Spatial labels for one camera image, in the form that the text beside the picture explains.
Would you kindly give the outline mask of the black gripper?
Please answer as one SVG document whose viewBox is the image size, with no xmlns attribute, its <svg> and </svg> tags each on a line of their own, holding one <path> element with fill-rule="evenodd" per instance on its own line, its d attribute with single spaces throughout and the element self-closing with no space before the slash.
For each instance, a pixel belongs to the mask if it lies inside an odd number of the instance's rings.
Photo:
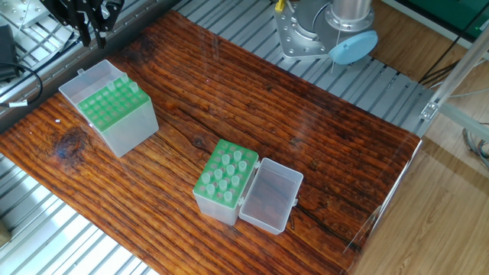
<svg viewBox="0 0 489 275">
<path fill-rule="evenodd" d="M 124 0 L 42 0 L 42 4 L 54 15 L 67 15 L 70 25 L 78 32 L 84 47 L 88 47 L 92 38 L 85 23 L 84 7 L 95 11 L 96 37 L 101 32 L 111 31 L 124 5 Z"/>
</svg>

